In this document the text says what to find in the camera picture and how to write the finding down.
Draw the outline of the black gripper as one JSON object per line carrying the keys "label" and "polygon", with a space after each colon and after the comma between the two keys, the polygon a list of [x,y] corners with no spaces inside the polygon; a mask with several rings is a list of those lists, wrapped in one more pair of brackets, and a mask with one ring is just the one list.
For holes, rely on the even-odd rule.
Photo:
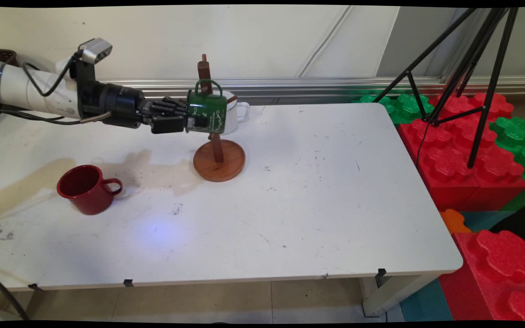
{"label": "black gripper", "polygon": [[179,133],[191,129],[195,118],[187,115],[187,102],[169,96],[152,101],[142,91],[105,84],[97,81],[80,83],[80,123],[100,121],[123,128],[139,128],[142,124],[151,127],[151,133]]}

